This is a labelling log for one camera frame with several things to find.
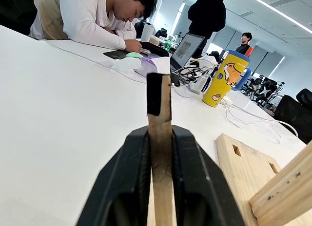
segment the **yellow mug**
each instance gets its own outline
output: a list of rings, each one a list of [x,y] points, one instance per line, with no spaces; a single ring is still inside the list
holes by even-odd
[[[203,97],[203,101],[209,106],[216,107],[222,98],[228,91],[231,90],[232,86],[237,82],[242,72],[247,68],[250,59],[241,53],[228,50],[228,54],[218,71],[212,79],[211,85]],[[238,83],[239,89],[250,76],[251,70],[247,68],[247,73]]]

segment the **white long-sleeve shirt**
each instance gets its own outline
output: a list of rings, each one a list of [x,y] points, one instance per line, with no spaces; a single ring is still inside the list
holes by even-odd
[[[125,49],[126,39],[135,39],[136,31],[128,21],[117,20],[113,12],[107,17],[106,0],[59,0],[63,31],[76,42],[101,46],[111,49]],[[102,27],[115,30],[113,35]],[[44,37],[38,14],[34,21],[30,36],[42,39]]]

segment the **black tape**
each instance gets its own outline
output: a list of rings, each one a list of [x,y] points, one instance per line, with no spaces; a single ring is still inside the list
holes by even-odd
[[[161,84],[163,74],[150,73],[147,82],[147,114],[159,116],[161,107]]]

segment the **ceiling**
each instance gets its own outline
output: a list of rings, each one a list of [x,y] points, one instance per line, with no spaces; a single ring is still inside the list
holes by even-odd
[[[262,0],[312,30],[312,0]],[[255,0],[224,0],[226,23],[251,32],[257,45],[284,56],[312,59],[312,34]]]

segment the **green mouse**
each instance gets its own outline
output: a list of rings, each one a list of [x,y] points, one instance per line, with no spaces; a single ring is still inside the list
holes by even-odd
[[[126,57],[138,58],[141,59],[143,56],[137,52],[130,52],[126,55]]]

